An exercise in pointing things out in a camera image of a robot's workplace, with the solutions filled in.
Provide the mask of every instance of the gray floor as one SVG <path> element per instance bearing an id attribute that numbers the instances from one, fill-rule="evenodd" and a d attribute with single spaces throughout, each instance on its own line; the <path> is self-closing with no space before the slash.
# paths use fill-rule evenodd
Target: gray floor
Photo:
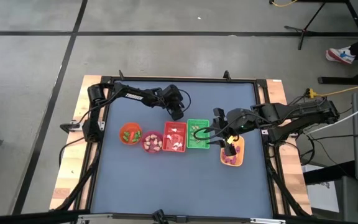
<path id="1" fill-rule="evenodd" d="M 267 0 L 89 0 L 80 30 L 202 30 L 280 31 L 284 25 L 303 27 L 319 7 L 296 3 L 285 8 Z M 358 12 L 358 1 L 352 1 Z M 72 30 L 80 0 L 0 0 L 0 30 Z M 327 4 L 312 30 L 357 30 L 345 5 Z M 58 151 L 67 135 L 58 127 L 74 112 L 83 75 L 155 75 L 282 79 L 288 99 L 312 87 L 318 93 L 347 86 L 319 85 L 316 77 L 353 76 L 358 62 L 345 66 L 326 61 L 324 51 L 357 39 L 286 37 L 78 37 L 63 80 L 24 212 L 48 209 L 58 172 Z M 30 153 L 68 37 L 0 37 L 0 215 L 7 214 Z M 330 97 L 339 111 L 350 108 L 351 93 Z M 342 123 L 315 137 L 348 134 Z M 336 160 L 353 158 L 351 139 L 324 140 Z M 301 151 L 310 146 L 298 141 Z M 315 161 L 332 162 L 317 147 Z"/>

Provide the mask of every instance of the sneaker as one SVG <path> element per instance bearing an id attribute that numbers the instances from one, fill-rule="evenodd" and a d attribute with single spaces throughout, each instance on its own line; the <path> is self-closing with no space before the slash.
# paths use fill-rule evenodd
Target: sneaker
<path id="1" fill-rule="evenodd" d="M 326 58 L 330 61 L 337 61 L 350 65 L 355 58 L 355 55 L 351 54 L 349 47 L 343 49 L 329 49 L 326 51 Z"/>

